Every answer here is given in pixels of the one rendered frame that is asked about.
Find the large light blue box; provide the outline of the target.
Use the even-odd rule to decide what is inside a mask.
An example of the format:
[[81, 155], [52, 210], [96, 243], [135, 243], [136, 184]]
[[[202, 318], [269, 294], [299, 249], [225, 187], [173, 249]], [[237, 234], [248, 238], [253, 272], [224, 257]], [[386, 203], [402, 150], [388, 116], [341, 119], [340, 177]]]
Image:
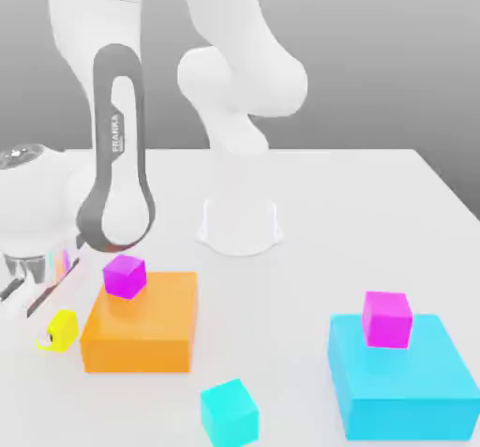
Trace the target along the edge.
[[327, 355], [347, 440], [472, 437], [480, 388], [438, 316], [415, 316], [396, 350], [369, 347], [360, 315], [334, 315]]

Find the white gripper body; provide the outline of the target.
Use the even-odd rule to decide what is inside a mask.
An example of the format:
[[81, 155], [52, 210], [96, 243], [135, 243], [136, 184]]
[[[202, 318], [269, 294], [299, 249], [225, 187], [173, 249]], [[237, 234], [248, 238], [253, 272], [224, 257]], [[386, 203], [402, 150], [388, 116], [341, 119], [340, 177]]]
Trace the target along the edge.
[[57, 284], [46, 286], [26, 281], [26, 300], [22, 305], [22, 328], [36, 330], [57, 310], [72, 309], [86, 316], [91, 305], [91, 256], [83, 252]]

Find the small turquoise cube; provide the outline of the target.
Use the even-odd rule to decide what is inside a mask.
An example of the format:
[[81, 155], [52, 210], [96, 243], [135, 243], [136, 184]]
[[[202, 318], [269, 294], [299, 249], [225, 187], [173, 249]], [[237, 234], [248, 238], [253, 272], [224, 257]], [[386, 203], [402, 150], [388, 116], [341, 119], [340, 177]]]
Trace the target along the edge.
[[260, 412], [240, 379], [204, 390], [202, 426], [213, 447], [244, 447], [259, 439]]

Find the large orange box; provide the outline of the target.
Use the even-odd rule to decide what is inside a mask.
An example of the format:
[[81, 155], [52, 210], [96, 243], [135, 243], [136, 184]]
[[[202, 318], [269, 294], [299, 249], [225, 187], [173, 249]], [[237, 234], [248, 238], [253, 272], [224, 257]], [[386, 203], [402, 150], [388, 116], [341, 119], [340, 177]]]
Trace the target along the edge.
[[190, 370], [198, 312], [194, 272], [151, 272], [131, 300], [101, 288], [80, 339], [87, 373]]

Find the small yellow cube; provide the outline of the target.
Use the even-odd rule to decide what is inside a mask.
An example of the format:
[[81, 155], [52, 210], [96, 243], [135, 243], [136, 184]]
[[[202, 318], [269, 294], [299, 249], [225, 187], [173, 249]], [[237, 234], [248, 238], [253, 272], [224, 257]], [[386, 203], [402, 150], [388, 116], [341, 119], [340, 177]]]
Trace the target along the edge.
[[36, 341], [40, 350], [66, 352], [79, 334], [74, 311], [60, 309], [47, 325], [44, 342]]

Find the small magenta cube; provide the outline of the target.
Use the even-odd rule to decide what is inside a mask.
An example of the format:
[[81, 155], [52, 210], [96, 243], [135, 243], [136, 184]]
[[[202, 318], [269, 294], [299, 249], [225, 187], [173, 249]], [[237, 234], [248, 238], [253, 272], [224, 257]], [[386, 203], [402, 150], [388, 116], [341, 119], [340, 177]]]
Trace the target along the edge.
[[123, 299], [133, 299], [147, 283], [144, 260], [129, 255], [117, 255], [102, 272], [105, 291]]
[[370, 348], [407, 349], [413, 312], [403, 292], [367, 291], [362, 327]]

